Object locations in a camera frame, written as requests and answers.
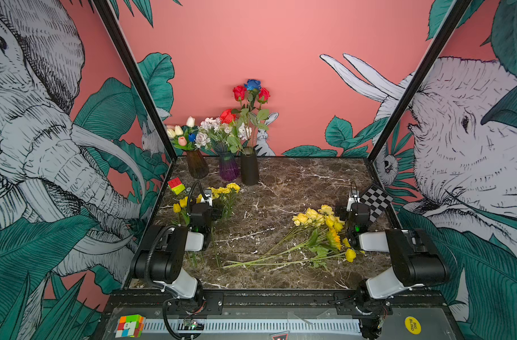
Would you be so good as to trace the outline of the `yellow rose bunch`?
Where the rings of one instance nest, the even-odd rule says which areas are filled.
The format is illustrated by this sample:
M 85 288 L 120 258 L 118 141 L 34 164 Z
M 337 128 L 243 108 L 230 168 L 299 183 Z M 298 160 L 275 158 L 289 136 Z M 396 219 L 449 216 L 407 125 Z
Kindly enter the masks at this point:
M 335 216 L 334 209 L 330 205 L 322 205 L 317 210 L 308 208 L 305 212 L 294 215 L 292 223 L 292 229 L 288 234 L 264 255 L 276 254 L 306 240 L 315 228 L 335 229 L 340 235 L 343 231 L 343 223 Z

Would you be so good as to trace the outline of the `yellow carnation stem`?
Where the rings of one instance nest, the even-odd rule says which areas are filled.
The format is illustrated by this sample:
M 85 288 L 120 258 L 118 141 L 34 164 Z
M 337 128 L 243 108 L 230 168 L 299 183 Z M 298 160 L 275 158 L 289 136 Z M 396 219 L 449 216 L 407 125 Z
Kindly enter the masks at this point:
M 226 185 L 224 190 L 224 198 L 225 198 L 225 208 L 227 209 L 227 214 L 231 215 L 235 201 L 238 197 L 238 193 L 241 190 L 241 187 L 238 184 L 230 183 Z

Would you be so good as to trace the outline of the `yellow sunflower stem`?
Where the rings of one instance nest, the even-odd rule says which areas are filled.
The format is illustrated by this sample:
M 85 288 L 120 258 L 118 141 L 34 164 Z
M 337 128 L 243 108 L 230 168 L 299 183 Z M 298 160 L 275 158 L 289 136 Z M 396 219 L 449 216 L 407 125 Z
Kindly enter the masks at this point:
M 318 257 L 335 255 L 342 249 L 341 238 L 336 230 L 316 228 L 305 242 L 305 248 Z

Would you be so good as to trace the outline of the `yellow poppy spray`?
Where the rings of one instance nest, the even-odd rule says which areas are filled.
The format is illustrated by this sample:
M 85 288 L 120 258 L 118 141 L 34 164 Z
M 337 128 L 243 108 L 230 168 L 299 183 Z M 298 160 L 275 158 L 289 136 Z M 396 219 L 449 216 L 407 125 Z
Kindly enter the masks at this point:
M 266 256 L 263 259 L 257 259 L 249 262 L 230 262 L 223 266 L 224 269 L 233 269 L 238 267 L 250 268 L 250 267 L 285 267 L 290 265 L 305 265 L 309 264 L 313 268 L 324 267 L 326 268 L 328 261 L 330 260 L 341 260 L 352 263 L 355 261 L 358 252 L 353 249 L 347 249 L 342 252 L 327 251 L 325 247 L 316 246 L 314 249 L 317 251 L 311 258 L 303 257 L 302 259 L 282 259 L 284 255 L 289 255 L 290 252 L 283 252 L 282 254 Z
M 302 242 L 300 242 L 298 244 L 295 244 L 295 245 L 292 245 L 291 247 L 287 248 L 286 250 L 282 250 L 281 252 L 278 252 L 276 254 L 263 255 L 263 256 L 258 257 L 257 259 L 263 259 L 266 256 L 282 254 L 283 252 L 290 252 L 290 254 L 289 255 L 284 255 L 282 257 L 282 259 L 294 259 L 294 260 L 296 260 L 296 259 L 302 259 L 303 257 L 311 258 L 312 256 L 315 255 L 315 253 L 311 252 L 311 251 L 309 251 L 309 249 L 305 248 L 305 242 L 308 241 L 308 239 L 309 239 L 311 234 L 312 234 L 312 232 L 310 232 L 310 234 L 308 235 L 308 238 L 306 240 L 302 240 Z M 344 238 L 344 237 L 342 237 L 340 234 L 339 234 L 339 236 L 341 238 L 341 244 L 342 244 L 342 249 L 341 249 L 340 252 L 345 251 L 347 249 L 352 249 L 352 246 L 351 246 L 349 240 Z

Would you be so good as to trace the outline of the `purple glass vase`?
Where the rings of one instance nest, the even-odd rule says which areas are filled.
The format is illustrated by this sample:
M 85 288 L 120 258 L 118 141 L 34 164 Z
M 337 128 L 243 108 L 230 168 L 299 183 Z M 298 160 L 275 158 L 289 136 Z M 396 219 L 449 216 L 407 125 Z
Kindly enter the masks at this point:
M 240 176 L 240 167 L 233 153 L 221 152 L 220 159 L 220 177 L 227 182 L 234 181 Z

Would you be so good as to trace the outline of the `brown ribbed glass vase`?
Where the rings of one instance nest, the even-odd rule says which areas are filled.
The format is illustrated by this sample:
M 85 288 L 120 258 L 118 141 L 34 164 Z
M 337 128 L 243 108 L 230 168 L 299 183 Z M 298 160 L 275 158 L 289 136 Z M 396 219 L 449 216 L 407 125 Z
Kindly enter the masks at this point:
M 186 161 L 189 174 L 195 179 L 203 179 L 209 174 L 209 166 L 206 163 L 201 151 L 188 150 L 186 153 Z

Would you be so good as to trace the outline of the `white purple hydrangea bunch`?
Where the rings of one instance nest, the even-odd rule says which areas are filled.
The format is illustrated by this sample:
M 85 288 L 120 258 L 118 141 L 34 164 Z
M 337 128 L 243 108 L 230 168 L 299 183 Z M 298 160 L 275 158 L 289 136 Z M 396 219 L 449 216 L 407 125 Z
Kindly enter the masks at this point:
M 239 120 L 223 123 L 221 118 L 206 118 L 197 130 L 195 146 L 197 149 L 214 150 L 217 154 L 237 154 L 244 151 L 244 144 L 250 140 L 251 134 L 251 127 Z

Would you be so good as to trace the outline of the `cream tulip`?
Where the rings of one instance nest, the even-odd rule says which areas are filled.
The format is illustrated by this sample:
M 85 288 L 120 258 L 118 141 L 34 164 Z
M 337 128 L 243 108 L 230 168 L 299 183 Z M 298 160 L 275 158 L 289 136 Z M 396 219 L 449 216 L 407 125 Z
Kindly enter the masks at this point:
M 182 136 L 184 134 L 182 127 L 176 126 L 175 127 L 175 133 L 177 136 Z

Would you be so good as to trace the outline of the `red blue rose bunch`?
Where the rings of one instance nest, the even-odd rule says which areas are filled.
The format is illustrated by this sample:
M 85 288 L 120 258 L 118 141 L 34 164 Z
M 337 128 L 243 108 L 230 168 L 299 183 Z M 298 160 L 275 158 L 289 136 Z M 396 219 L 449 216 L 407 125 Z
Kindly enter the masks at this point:
M 268 89 L 256 79 L 249 79 L 244 85 L 233 88 L 239 108 L 225 110 L 220 116 L 221 127 L 229 128 L 224 141 L 231 152 L 251 155 L 258 144 L 258 133 L 268 130 L 266 121 L 270 111 L 263 106 L 271 97 Z

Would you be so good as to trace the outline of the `yellow round sticker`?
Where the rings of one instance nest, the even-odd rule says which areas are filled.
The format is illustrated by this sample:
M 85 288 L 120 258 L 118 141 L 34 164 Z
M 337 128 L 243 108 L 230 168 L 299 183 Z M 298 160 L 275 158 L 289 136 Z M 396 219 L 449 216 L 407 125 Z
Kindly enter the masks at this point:
M 421 334 L 421 324 L 415 317 L 406 317 L 404 320 L 404 325 L 409 333 L 414 335 Z

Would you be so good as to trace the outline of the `rubiks cube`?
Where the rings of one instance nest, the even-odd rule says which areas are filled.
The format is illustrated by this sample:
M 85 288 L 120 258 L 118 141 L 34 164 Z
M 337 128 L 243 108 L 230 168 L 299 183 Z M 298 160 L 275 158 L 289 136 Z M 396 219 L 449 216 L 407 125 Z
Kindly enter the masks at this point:
M 146 317 L 142 315 L 128 315 L 119 318 L 118 326 L 115 331 L 116 338 L 135 338 L 140 337 L 144 330 Z

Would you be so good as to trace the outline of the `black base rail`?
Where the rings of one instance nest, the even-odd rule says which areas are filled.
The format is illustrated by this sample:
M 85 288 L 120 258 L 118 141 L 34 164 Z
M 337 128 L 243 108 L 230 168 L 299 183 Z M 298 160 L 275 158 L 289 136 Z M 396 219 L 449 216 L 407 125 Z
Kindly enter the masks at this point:
M 407 290 L 383 299 L 373 299 L 364 290 L 202 290 L 197 297 L 175 298 L 170 293 L 156 289 L 118 290 L 112 293 L 104 314 L 115 310 L 144 310 L 162 312 L 166 306 L 169 314 L 188 316 L 195 311 L 202 315 L 221 315 L 230 308 L 333 308 L 340 315 L 365 317 L 390 313 L 394 307 L 428 307 L 444 299 L 435 291 Z

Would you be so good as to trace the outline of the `black right frame post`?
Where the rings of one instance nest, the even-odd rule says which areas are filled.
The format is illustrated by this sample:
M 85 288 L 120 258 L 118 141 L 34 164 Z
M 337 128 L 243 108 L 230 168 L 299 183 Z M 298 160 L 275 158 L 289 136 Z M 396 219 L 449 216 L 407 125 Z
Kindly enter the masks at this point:
M 368 155 L 369 162 L 373 162 L 377 159 L 377 156 L 380 154 L 383 146 L 386 144 L 388 137 L 390 137 L 397 123 L 408 109 L 411 100 L 414 98 L 422 82 L 427 78 L 435 61 L 446 46 L 471 2 L 471 0 L 457 0 L 451 4 L 451 7 L 446 14 L 442 24 L 440 25 L 440 28 L 438 29 L 434 39 L 432 40 L 427 53 L 424 55 L 423 60 L 420 62 L 419 67 L 417 68 L 407 89 L 399 100 L 399 103 L 397 104 L 393 114 L 390 116 L 390 119 L 388 120 L 378 141 L 374 145 L 372 152 Z

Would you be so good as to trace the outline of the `black frame post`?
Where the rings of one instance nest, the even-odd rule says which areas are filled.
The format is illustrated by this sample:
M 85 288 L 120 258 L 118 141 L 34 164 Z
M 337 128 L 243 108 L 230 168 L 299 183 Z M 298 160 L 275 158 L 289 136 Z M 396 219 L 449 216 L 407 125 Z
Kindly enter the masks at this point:
M 129 74 L 134 88 L 138 93 L 138 97 L 142 101 L 148 116 L 152 120 L 152 123 L 159 134 L 163 146 L 168 153 L 170 162 L 174 163 L 178 159 L 175 148 L 172 146 L 168 138 L 166 126 L 164 126 L 159 113 L 156 110 L 149 88 L 146 86 L 146 82 L 140 72 L 139 66 L 137 65 L 122 29 L 118 24 L 118 20 L 115 17 L 114 9 L 112 8 L 110 1 L 94 0 L 93 4 L 98 11 L 104 27 L 106 28 L 127 73 Z
M 368 155 L 369 162 L 373 162 L 377 159 L 377 156 L 380 154 L 383 146 L 386 144 L 388 137 L 390 137 L 397 123 L 408 109 L 411 100 L 414 98 L 422 82 L 427 78 L 435 61 L 446 46 L 471 2 L 471 0 L 457 0 L 451 4 L 451 7 L 446 14 L 442 24 L 440 25 L 440 28 L 438 29 L 434 39 L 432 40 L 427 53 L 424 55 L 423 60 L 420 62 L 419 67 L 417 68 L 407 89 L 399 100 L 399 103 L 397 104 L 393 114 L 390 116 L 390 119 L 388 120 L 378 141 L 374 145 L 372 152 Z

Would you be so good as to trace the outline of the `black left frame post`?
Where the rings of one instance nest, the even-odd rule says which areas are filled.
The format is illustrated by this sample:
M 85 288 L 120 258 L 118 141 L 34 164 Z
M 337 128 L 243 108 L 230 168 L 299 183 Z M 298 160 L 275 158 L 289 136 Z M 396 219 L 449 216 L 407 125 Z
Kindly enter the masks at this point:
M 94 0 L 93 4 L 98 11 L 104 27 L 106 28 L 127 73 L 129 74 L 134 88 L 138 93 L 138 97 L 142 101 L 148 116 L 152 120 L 152 123 L 159 134 L 163 146 L 168 153 L 170 162 L 174 163 L 178 159 L 175 148 L 172 146 L 168 138 L 166 126 L 164 126 L 159 113 L 156 110 L 149 88 L 146 86 L 146 82 L 140 72 L 139 66 L 137 65 L 122 29 L 118 24 L 118 20 L 115 17 L 114 9 L 112 8 L 110 1 Z

